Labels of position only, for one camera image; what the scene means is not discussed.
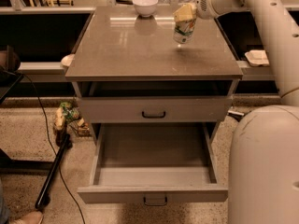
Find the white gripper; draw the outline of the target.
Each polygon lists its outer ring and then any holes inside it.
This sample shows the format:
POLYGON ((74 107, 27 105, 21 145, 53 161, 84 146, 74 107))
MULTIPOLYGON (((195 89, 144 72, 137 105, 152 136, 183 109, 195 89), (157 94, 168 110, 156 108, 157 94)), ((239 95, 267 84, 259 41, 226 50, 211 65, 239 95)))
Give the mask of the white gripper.
POLYGON ((189 21, 196 18, 196 6, 197 16, 201 19, 214 19, 222 13, 222 1, 221 0, 196 0, 195 3, 187 3, 174 12, 175 22, 189 21))

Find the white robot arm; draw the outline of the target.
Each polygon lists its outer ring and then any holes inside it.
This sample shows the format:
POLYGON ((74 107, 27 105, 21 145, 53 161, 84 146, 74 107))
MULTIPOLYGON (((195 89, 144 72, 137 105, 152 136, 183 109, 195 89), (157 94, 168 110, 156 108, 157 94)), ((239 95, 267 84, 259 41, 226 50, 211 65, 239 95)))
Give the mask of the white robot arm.
POLYGON ((253 16, 281 104, 253 110, 235 128, 228 224, 299 224, 299 26, 281 0, 196 0, 201 19, 243 10, 253 16))

